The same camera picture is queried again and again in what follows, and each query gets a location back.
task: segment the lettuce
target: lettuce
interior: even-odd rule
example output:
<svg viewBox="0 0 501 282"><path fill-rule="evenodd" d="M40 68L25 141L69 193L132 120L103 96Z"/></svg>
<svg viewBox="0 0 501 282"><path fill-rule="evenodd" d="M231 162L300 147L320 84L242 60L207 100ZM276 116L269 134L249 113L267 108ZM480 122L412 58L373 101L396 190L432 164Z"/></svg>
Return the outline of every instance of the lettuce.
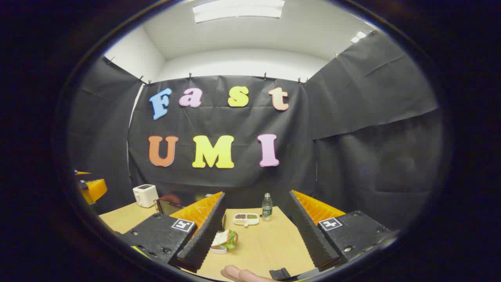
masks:
<svg viewBox="0 0 501 282"><path fill-rule="evenodd" d="M231 235L229 236L229 243L226 243L222 246L228 248L228 249L234 249L236 248L236 246L233 244L233 239L235 239L235 235L236 235L236 232L235 231L232 231L231 232Z"/></svg>

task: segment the blue letter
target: blue letter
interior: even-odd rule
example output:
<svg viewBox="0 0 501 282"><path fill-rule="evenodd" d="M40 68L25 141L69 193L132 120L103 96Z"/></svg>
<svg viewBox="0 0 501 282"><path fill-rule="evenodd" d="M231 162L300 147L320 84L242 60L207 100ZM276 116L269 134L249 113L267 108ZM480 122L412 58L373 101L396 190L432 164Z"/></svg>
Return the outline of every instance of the blue letter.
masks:
<svg viewBox="0 0 501 282"><path fill-rule="evenodd" d="M169 97L166 95L170 95L171 93L172 90L170 90L170 88L167 88L150 98L150 102L153 104L153 111L155 113L153 115L153 119L158 119L159 117L167 113L167 109L163 106L167 107L169 105Z"/></svg>

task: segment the black fabric backdrop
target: black fabric backdrop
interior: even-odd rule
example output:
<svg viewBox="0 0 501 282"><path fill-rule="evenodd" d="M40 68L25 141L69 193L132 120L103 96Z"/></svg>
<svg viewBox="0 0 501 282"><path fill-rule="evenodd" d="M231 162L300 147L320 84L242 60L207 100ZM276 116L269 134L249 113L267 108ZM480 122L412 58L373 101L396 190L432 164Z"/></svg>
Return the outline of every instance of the black fabric backdrop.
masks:
<svg viewBox="0 0 501 282"><path fill-rule="evenodd" d="M212 194L225 191L229 208L261 204L266 192L285 210L298 190L344 211L362 210L390 229L404 227L432 187L440 160L442 117L426 78L386 35L371 33L332 60L307 84L249 76L207 76L146 85L127 135L137 78L103 58L77 94L70 128L75 168L103 175L108 192L98 207L110 211L134 201L131 188L157 186ZM245 107L228 105L234 86L249 89ZM268 91L289 94L276 110ZM153 120L149 98L171 88L168 113ZM179 105L188 88L203 91L197 108ZM277 167L263 168L260 134L277 135ZM149 160L148 137L177 136L174 162ZM196 135L214 146L231 135L232 169L193 168ZM126 141L129 142L127 174ZM165 157L167 143L160 144Z"/></svg>
<svg viewBox="0 0 501 282"><path fill-rule="evenodd" d="M442 151L435 95L405 52L371 33L305 87L318 158L315 197L390 229L419 212Z"/></svg>
<svg viewBox="0 0 501 282"><path fill-rule="evenodd" d="M108 191L93 205L105 213L135 201L127 168L127 128L141 82L104 57L75 94L68 128L70 160L103 177Z"/></svg>
<svg viewBox="0 0 501 282"><path fill-rule="evenodd" d="M306 85L313 139L437 109L414 62L391 39L370 33L318 71Z"/></svg>
<svg viewBox="0 0 501 282"><path fill-rule="evenodd" d="M228 105L229 90L246 86L249 102L244 107ZM201 106L179 105L179 98L188 88L203 91ZM276 110L268 92L281 87L288 93L285 111ZM167 114L153 120L150 97L170 88ZM311 195L315 185L314 144L308 129L308 97L298 82L250 76L207 76L176 79L145 86L137 102L129 130L130 172L134 186L156 185L159 196L172 191L215 193L224 191L228 208L261 206L266 192L274 205L284 210L287 192L291 189ZM280 164L261 167L260 134L276 134L275 153ZM158 167L149 160L148 137L162 136L159 156L167 154L165 137L177 136L175 157L168 167ZM206 135L214 146L222 135L231 135L231 159L234 168L194 168L193 137Z"/></svg>

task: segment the white wall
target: white wall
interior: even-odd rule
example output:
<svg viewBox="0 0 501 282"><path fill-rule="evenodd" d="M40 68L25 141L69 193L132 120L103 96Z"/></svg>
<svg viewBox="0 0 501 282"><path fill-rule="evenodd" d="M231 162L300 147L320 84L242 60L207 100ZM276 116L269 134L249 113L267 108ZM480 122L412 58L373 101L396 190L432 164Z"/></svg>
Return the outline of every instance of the white wall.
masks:
<svg viewBox="0 0 501 282"><path fill-rule="evenodd" d="M104 56L130 74L148 83L154 81L165 64L163 55L144 31L143 26L119 39Z"/></svg>
<svg viewBox="0 0 501 282"><path fill-rule="evenodd" d="M306 81L329 60L266 49L207 51L168 60L155 81L206 75L249 75Z"/></svg>

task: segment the sandwich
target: sandwich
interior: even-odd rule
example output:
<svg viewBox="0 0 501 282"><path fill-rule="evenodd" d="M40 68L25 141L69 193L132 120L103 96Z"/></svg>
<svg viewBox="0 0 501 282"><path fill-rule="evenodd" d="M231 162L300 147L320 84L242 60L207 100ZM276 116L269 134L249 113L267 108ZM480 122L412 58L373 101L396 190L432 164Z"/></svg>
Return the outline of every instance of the sandwich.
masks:
<svg viewBox="0 0 501 282"><path fill-rule="evenodd" d="M212 241L211 248L214 247L225 247L227 249L236 248L236 243L238 242L238 234L230 229L225 232L216 234L214 241Z"/></svg>

